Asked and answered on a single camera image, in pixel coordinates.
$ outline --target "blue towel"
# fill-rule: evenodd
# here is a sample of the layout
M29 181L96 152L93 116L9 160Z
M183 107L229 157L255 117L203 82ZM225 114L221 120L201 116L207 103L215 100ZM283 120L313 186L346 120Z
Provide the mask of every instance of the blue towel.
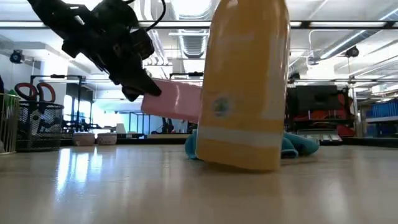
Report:
M185 142L185 152L189 159L198 159L196 155L197 149L197 132L194 131ZM306 139L295 134L285 133L282 141L281 158L291 159L298 156L309 156L316 153L319 149L317 142Z

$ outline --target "black cable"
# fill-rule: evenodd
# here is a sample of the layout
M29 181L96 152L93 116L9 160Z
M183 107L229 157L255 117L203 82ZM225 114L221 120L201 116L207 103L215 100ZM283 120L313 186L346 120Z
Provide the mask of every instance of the black cable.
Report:
M163 17L166 15L166 2L165 2L165 0L162 0L162 5L163 5L162 14L160 15L160 17L152 25L150 25L146 29L146 31L150 31L151 29L153 29L163 19Z

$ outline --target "yellow container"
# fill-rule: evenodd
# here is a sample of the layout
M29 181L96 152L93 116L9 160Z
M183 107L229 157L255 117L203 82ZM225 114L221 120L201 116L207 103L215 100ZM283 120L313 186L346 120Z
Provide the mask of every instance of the yellow container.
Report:
M289 32L284 0L221 0L206 53L199 159L279 168Z

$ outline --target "ceiling light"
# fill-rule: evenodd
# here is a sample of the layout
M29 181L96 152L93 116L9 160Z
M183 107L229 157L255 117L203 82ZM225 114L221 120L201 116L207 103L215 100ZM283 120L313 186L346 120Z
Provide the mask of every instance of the ceiling light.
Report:
M149 27L154 22L140 22L141 27ZM156 25L158 29L209 29L210 21L162 21Z
M194 83L194 82L203 82L202 79L185 79L185 80L177 79L177 80L172 80L172 81L173 82L192 82L192 83Z
M382 27L385 22L311 22L310 27Z
M301 22L290 22L291 27L299 27L301 26Z
M210 9L211 0L172 0L177 14L200 16Z
M42 22L0 22L0 27L40 28L46 27L46 25Z
M209 33L183 33L183 32L171 32L169 33L169 36L190 36L190 37L207 37L209 36Z
M68 4L84 4L89 10L93 10L102 0L62 0Z

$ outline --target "pink block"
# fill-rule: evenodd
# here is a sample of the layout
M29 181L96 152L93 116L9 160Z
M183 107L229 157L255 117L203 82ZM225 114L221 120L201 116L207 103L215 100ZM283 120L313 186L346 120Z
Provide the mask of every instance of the pink block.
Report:
M160 96L144 95L141 110L146 114L197 123L201 110L201 87L169 80L154 79Z

